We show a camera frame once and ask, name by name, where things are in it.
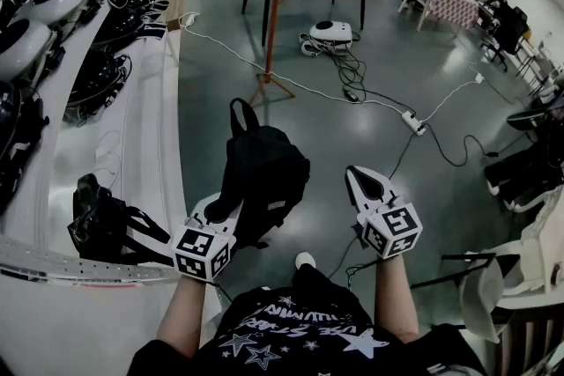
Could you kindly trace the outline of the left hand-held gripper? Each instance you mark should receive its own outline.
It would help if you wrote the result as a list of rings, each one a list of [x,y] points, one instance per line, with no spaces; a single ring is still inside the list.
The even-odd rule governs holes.
[[[241,201],[228,215],[220,233],[202,222],[209,221],[208,206],[219,197],[217,192],[198,201],[186,224],[176,230],[171,245],[174,268],[183,276],[206,283],[212,283],[231,261],[236,243],[233,234],[244,204]]]

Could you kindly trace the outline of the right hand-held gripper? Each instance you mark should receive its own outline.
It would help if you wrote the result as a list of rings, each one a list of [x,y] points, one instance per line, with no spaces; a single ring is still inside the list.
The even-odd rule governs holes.
[[[360,238],[378,256],[387,260],[414,248],[423,226],[412,203],[402,196],[388,178],[362,167],[345,169],[345,185],[352,206],[357,210]]]

